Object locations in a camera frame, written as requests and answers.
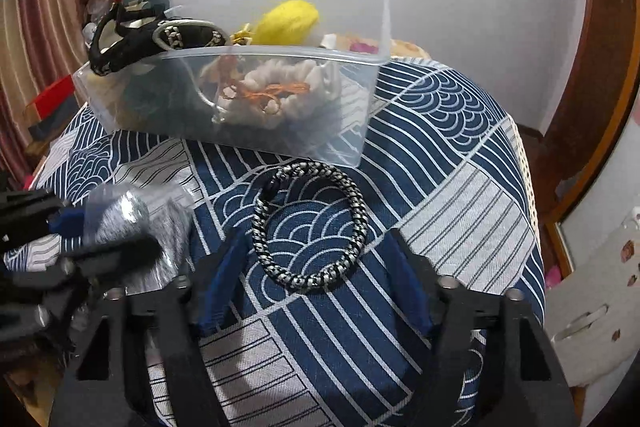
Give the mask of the grey fabric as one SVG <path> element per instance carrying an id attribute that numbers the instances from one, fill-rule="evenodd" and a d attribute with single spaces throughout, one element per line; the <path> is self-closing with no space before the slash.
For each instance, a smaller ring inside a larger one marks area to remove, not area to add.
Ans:
<path id="1" fill-rule="evenodd" d="M 194 270 L 189 253 L 192 205 L 192 196 L 180 184 L 101 185 L 85 202 L 84 243 L 152 236 L 160 245 L 160 255 L 153 263 L 127 274 L 122 283 L 127 295 L 159 291 Z"/>

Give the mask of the black white small bag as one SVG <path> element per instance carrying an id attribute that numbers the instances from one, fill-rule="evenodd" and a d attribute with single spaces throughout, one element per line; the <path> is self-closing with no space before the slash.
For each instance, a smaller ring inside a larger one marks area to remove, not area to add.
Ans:
<path id="1" fill-rule="evenodd" d="M 120 39 L 105 51 L 100 48 L 102 32 L 109 22 L 115 23 Z M 226 46 L 229 35 L 207 20 L 168 17 L 163 5 L 128 11 L 121 3 L 114 3 L 96 26 L 88 60 L 92 71 L 107 76 L 165 51 Z"/>

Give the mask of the white drawstring pouch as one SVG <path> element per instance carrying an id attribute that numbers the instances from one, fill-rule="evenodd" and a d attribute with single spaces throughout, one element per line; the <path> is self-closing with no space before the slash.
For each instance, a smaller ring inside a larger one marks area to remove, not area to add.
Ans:
<path id="1" fill-rule="evenodd" d="M 335 102 L 342 78 L 335 64 L 223 55 L 204 66 L 194 86 L 217 124 L 272 130 Z"/>

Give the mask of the yellow white felt ball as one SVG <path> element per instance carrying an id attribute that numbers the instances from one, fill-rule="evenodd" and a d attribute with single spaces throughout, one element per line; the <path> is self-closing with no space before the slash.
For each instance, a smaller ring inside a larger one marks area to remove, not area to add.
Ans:
<path id="1" fill-rule="evenodd" d="M 258 20 L 252 32 L 256 46 L 301 46 L 319 21 L 317 8 L 305 0 L 278 4 Z"/>

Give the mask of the blue white patterned tablecloth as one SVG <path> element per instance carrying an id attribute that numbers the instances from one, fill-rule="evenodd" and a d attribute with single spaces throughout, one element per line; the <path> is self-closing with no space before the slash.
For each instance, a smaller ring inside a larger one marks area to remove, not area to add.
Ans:
<path id="1" fill-rule="evenodd" d="M 430 342 L 395 303 L 384 236 L 398 229 L 438 273 L 473 291 L 523 291 L 544 321 L 544 266 L 510 116 L 460 72 L 435 62 L 381 67 L 359 167 L 344 171 L 367 204 L 367 246 L 334 289 L 292 293 L 253 247 L 222 325 L 201 342 L 231 426 L 402 426 Z M 292 160 L 195 141 L 115 131 L 88 105 L 53 147 L 37 186 L 84 202 L 102 183 L 179 183 L 194 200 L 191 255 L 224 232 L 250 238 L 254 202 Z M 268 222 L 273 257 L 311 273 L 352 236 L 347 199 L 326 180 L 286 182 Z"/>

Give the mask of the white sticker suitcase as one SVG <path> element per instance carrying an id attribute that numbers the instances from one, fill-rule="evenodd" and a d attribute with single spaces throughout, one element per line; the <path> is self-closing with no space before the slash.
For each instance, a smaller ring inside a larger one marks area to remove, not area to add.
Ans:
<path id="1" fill-rule="evenodd" d="M 570 387 L 586 387 L 639 350 L 639 209 L 547 291 L 544 328 Z"/>

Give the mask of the red striped curtain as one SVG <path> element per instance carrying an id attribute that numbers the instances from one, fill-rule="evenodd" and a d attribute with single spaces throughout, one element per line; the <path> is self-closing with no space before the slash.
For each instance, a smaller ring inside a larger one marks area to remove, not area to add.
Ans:
<path id="1" fill-rule="evenodd" d="M 14 186 L 32 172 L 24 110 L 86 60 L 85 0 L 1 0 L 1 170 Z"/>

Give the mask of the clear plastic storage box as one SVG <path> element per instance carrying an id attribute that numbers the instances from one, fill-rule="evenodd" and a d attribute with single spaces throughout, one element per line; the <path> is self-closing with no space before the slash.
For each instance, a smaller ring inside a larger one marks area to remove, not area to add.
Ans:
<path id="1" fill-rule="evenodd" d="M 235 0 L 117 5 L 73 77 L 108 131 L 359 164 L 388 0 Z"/>

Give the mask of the beige blanket on bed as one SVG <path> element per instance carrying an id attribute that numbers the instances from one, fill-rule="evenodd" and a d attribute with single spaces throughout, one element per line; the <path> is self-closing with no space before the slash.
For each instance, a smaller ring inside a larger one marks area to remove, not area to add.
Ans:
<path id="1" fill-rule="evenodd" d="M 398 39 L 380 41 L 349 34 L 326 34 L 320 40 L 320 46 L 332 51 L 379 56 L 389 55 L 391 57 L 425 58 L 425 60 L 431 58 L 427 50 L 424 50 L 417 44 Z"/>

